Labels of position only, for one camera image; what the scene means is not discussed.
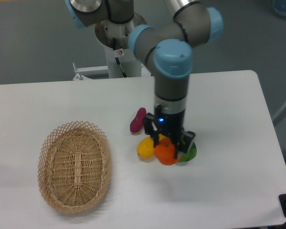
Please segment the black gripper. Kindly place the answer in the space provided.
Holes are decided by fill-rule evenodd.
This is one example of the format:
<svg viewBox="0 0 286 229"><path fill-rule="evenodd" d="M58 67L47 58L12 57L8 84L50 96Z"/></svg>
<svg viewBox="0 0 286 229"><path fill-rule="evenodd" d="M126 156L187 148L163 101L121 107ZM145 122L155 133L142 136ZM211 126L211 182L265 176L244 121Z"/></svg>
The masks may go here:
<svg viewBox="0 0 286 229"><path fill-rule="evenodd" d="M159 134L170 138L175 146L177 158L182 153L187 153L194 142L196 133L192 131L185 131L184 124L185 110L175 113L164 113L164 107L157 105L154 109L154 114L147 113L143 119L143 126L145 133L153 140L153 147L159 143Z"/></svg>

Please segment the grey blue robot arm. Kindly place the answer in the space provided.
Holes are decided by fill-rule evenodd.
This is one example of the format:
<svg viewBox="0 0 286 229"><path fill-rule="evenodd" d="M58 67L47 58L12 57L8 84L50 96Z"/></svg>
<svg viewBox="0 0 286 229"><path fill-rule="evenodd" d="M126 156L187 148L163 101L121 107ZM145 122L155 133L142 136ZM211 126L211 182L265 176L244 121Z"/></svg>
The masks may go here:
<svg viewBox="0 0 286 229"><path fill-rule="evenodd" d="M78 27L106 25L104 43L129 49L154 76L154 113L143 119L145 133L159 145L168 137L173 155L189 152L195 133L183 127L193 48L218 39L224 30L221 13L198 0L168 0L172 24L154 29L138 23L132 0L68 0L66 6Z"/></svg>

